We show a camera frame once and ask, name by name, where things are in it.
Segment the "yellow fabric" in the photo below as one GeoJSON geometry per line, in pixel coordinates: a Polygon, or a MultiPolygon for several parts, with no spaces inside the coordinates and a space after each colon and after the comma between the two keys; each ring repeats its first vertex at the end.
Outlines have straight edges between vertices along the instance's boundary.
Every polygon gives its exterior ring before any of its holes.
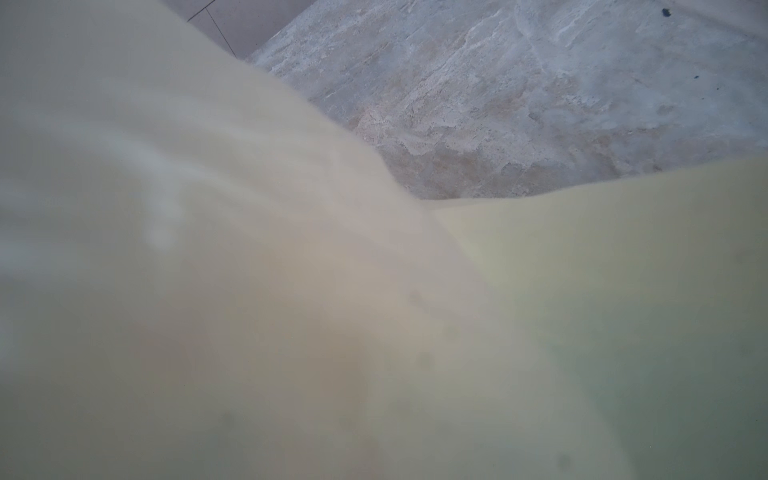
{"type": "Polygon", "coordinates": [[[375,152],[139,0],[0,5],[4,478],[632,478],[375,152]]]}
{"type": "Polygon", "coordinates": [[[640,478],[768,475],[768,159],[428,206],[640,478]]]}

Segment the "tile floor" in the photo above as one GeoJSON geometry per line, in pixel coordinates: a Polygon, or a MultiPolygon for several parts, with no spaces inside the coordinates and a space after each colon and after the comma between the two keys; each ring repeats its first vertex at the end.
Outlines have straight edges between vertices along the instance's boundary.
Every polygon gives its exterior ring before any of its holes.
{"type": "Polygon", "coordinates": [[[243,59],[314,0],[161,0],[222,49],[243,59]]]}

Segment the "dark grout line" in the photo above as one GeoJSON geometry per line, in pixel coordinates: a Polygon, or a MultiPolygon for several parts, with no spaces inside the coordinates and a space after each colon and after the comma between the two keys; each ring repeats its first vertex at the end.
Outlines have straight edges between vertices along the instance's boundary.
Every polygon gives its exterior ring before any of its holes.
{"type": "MultiPolygon", "coordinates": [[[[210,12],[207,10],[207,8],[203,8],[203,10],[205,10],[205,12],[206,12],[206,13],[208,14],[208,16],[210,17],[210,20],[211,20],[211,21],[214,23],[214,25],[216,25],[216,30],[218,30],[218,31],[219,31],[219,33],[221,33],[221,38],[223,38],[223,39],[224,39],[224,43],[226,43],[226,44],[227,44],[227,47],[230,47],[230,43],[227,41],[227,37],[225,37],[225,36],[224,36],[224,33],[222,33],[222,32],[221,32],[221,28],[219,28],[219,25],[216,23],[216,20],[214,20],[214,16],[210,14],[210,12]]],[[[237,58],[237,55],[235,55],[235,51],[232,49],[232,47],[230,47],[230,51],[232,52],[232,56],[234,56],[235,58],[237,58]]]]}
{"type": "MultiPolygon", "coordinates": [[[[210,0],[210,2],[208,2],[208,5],[205,5],[203,8],[201,8],[201,9],[200,9],[200,12],[202,12],[202,11],[203,11],[203,10],[205,10],[206,8],[210,7],[210,4],[214,3],[215,1],[216,1],[216,0],[210,0]]],[[[198,12],[198,13],[196,13],[196,14],[192,15],[191,17],[189,17],[189,20],[187,20],[187,22],[188,22],[188,21],[190,21],[192,18],[195,18],[195,17],[197,17],[197,16],[200,14],[200,12],[198,12]]]]}

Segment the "tile grout line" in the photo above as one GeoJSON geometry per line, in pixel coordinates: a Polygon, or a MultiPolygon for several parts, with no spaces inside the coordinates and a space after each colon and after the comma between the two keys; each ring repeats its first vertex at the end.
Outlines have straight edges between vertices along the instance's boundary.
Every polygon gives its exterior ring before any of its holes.
{"type": "Polygon", "coordinates": [[[232,56],[234,56],[235,58],[237,58],[237,55],[235,55],[235,51],[232,49],[232,47],[230,47],[230,43],[227,41],[227,37],[225,37],[225,36],[224,36],[224,33],[222,33],[222,31],[221,31],[221,28],[219,28],[219,25],[216,23],[216,20],[214,20],[214,16],[213,16],[213,15],[211,15],[211,14],[210,14],[210,12],[208,11],[208,7],[206,7],[206,8],[203,8],[203,10],[205,10],[205,12],[206,12],[206,13],[208,14],[208,16],[210,17],[210,20],[211,20],[211,21],[214,23],[214,25],[216,25],[216,30],[218,30],[218,31],[219,31],[219,33],[221,34],[221,38],[223,38],[223,39],[224,39],[224,43],[226,43],[226,44],[227,44],[227,47],[229,47],[229,48],[230,48],[230,51],[232,52],[232,56]]]}
{"type": "Polygon", "coordinates": [[[189,22],[190,20],[192,20],[192,18],[195,18],[195,17],[197,17],[197,16],[200,14],[200,12],[202,12],[202,11],[203,11],[203,10],[205,10],[206,8],[210,7],[210,4],[214,3],[215,1],[216,1],[216,0],[210,0],[210,2],[208,2],[208,5],[205,5],[203,8],[201,8],[201,9],[200,9],[200,11],[199,11],[198,13],[196,13],[196,14],[192,15],[192,16],[190,17],[190,19],[189,19],[189,20],[187,20],[187,22],[189,22]]]}

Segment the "textured stone surface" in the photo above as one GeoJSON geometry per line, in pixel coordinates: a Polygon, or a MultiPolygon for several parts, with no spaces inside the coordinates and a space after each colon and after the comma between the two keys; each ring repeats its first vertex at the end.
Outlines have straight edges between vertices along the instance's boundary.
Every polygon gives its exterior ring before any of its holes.
{"type": "Polygon", "coordinates": [[[421,198],[516,197],[768,148],[768,44],[652,0],[319,0],[250,61],[421,198]]]}

